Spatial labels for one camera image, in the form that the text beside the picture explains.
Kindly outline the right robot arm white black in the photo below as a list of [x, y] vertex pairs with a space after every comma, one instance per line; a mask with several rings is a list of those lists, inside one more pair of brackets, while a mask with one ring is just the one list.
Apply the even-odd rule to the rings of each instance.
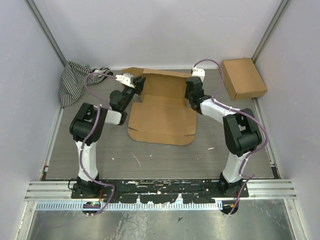
[[232, 197], [242, 185], [243, 169], [248, 157], [262, 143], [262, 136], [249, 108], [243, 110], [227, 106], [205, 94], [198, 76], [186, 80], [185, 98], [197, 113], [210, 117], [223, 125], [225, 145], [229, 151], [218, 186], [225, 197]]

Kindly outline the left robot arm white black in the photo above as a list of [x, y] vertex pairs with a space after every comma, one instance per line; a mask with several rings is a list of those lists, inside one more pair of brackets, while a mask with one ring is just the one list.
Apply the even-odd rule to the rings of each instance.
[[134, 95], [142, 93], [146, 78], [124, 73], [117, 75], [115, 80], [124, 88], [110, 93], [107, 107], [83, 103], [69, 127], [77, 147], [79, 163], [79, 171], [72, 191], [91, 199], [102, 193], [103, 186], [107, 186], [99, 180], [96, 161], [97, 143], [104, 125], [121, 126], [125, 122], [128, 115], [126, 108]]

